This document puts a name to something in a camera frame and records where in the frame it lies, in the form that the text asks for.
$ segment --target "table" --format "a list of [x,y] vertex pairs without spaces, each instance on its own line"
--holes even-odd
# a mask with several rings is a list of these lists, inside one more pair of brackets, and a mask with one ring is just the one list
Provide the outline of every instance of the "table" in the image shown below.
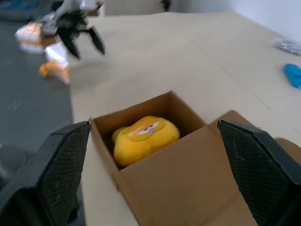
[[[282,69],[300,63],[277,50],[275,32],[235,13],[91,19],[106,44],[101,57],[86,37],[82,61],[70,59],[75,121],[140,103],[173,89],[206,122],[230,109],[301,146],[301,90]],[[138,225],[90,138],[82,173],[88,226]]]

